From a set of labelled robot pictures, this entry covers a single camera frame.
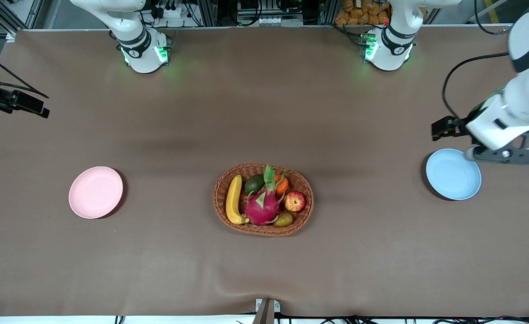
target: blue plate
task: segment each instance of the blue plate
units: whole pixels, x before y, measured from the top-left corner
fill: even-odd
[[[426,162],[426,177],[439,194],[453,200],[474,196],[482,182],[476,162],[466,160],[464,153],[455,149],[433,153]]]

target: green led light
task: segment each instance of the green led light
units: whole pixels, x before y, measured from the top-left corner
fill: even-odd
[[[404,60],[406,61],[410,57],[410,50],[412,50],[412,45],[407,49],[407,55],[404,57]]]
[[[161,62],[166,62],[166,49],[164,48],[158,48],[155,46],[155,52],[158,56],[158,59],[161,61]]]
[[[378,49],[378,42],[377,41],[373,41],[372,45],[369,46],[369,48],[367,49],[367,55],[365,56],[365,59],[373,59],[374,58],[374,53],[376,53],[376,50]]]
[[[122,47],[121,47],[121,52],[122,52],[123,57],[125,57],[125,62],[126,62],[127,64],[129,64],[129,58],[126,57],[125,50],[124,50]]]

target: orange snack bag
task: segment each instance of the orange snack bag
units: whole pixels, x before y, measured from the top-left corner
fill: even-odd
[[[354,9],[353,0],[343,0],[342,1],[342,10],[345,12],[351,12]]]
[[[360,18],[361,16],[363,15],[363,9],[360,9],[360,8],[354,8],[351,12],[350,12],[350,16],[351,18]]]
[[[388,24],[388,22],[390,22],[390,20],[388,19],[388,14],[386,14],[386,12],[380,12],[378,14],[378,23],[385,25]]]
[[[369,15],[368,14],[363,14],[359,18],[359,25],[367,24],[368,22],[369,22]]]
[[[369,24],[378,25],[378,17],[374,14],[369,16]]]
[[[336,15],[335,24],[339,26],[346,25],[347,21],[349,20],[349,15],[345,12],[339,12]]]

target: avocado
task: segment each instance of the avocado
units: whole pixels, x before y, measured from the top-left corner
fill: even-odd
[[[265,186],[265,179],[262,174],[255,174],[250,177],[247,182],[244,184],[244,193],[249,194],[253,191],[252,194],[259,192],[262,187]]]

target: pink plate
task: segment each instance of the pink plate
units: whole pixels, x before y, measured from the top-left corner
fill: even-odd
[[[69,205],[76,215],[97,219],[112,212],[122,197],[121,176],[112,168],[95,166],[79,174],[69,190]]]

